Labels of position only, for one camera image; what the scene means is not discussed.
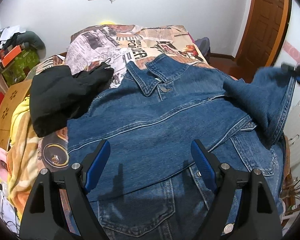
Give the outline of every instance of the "black garment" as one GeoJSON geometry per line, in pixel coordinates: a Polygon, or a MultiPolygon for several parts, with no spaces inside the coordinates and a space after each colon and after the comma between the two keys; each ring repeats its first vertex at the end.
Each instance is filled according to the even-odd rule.
{"type": "Polygon", "coordinates": [[[98,68],[71,75],[69,66],[55,66],[34,76],[30,88],[30,115],[39,137],[66,127],[68,119],[85,114],[93,98],[110,84],[114,70],[98,68]]]}
{"type": "Polygon", "coordinates": [[[12,45],[12,47],[14,48],[16,45],[16,40],[17,40],[17,37],[20,33],[15,33],[12,35],[12,37],[10,39],[8,39],[6,41],[6,43],[2,46],[2,49],[6,50],[10,45],[12,45]]]}
{"type": "Polygon", "coordinates": [[[28,42],[28,44],[35,49],[44,49],[43,41],[34,32],[26,31],[25,33],[19,34],[16,38],[15,46],[21,45],[24,42],[28,42]]]}

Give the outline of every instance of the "wooden floor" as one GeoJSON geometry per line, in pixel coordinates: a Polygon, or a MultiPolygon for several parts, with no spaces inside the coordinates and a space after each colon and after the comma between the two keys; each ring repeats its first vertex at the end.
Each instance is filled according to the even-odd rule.
{"type": "Polygon", "coordinates": [[[254,73],[250,73],[248,69],[239,67],[234,61],[228,58],[211,57],[210,65],[237,79],[243,78],[246,83],[250,83],[254,76],[254,73]]]}

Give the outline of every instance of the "wooden door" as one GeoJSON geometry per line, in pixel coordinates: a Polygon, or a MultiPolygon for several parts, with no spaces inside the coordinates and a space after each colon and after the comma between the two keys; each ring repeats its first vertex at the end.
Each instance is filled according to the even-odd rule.
{"type": "Polygon", "coordinates": [[[235,61],[252,76],[278,56],[290,19],[291,0],[252,0],[235,61]]]}

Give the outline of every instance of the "metal bolt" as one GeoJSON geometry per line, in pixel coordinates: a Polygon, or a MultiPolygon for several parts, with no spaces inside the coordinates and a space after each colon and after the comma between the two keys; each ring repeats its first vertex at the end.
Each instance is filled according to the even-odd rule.
{"type": "Polygon", "coordinates": [[[261,174],[261,170],[259,169],[253,169],[253,172],[257,175],[260,175],[261,174]]]}
{"type": "Polygon", "coordinates": [[[80,163],[74,163],[74,164],[72,164],[71,168],[74,169],[74,170],[80,168],[80,163]]]}
{"type": "Polygon", "coordinates": [[[233,230],[233,224],[227,224],[227,225],[225,226],[225,229],[223,229],[223,232],[224,232],[225,234],[229,234],[230,232],[232,232],[232,230],[233,230]]]}
{"type": "Polygon", "coordinates": [[[41,173],[42,175],[47,174],[47,172],[48,172],[48,169],[47,169],[47,168],[43,168],[43,169],[40,171],[40,173],[41,173]]]}
{"type": "Polygon", "coordinates": [[[230,165],[228,163],[222,163],[221,168],[223,168],[224,170],[228,170],[230,168],[230,165]]]}

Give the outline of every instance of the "baseboard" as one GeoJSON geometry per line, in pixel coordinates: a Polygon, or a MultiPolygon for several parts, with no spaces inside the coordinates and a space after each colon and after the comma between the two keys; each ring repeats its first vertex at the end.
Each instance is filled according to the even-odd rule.
{"type": "Polygon", "coordinates": [[[210,57],[221,57],[221,58],[228,58],[230,60],[234,60],[234,57],[232,55],[225,55],[219,53],[210,53],[210,57]]]}

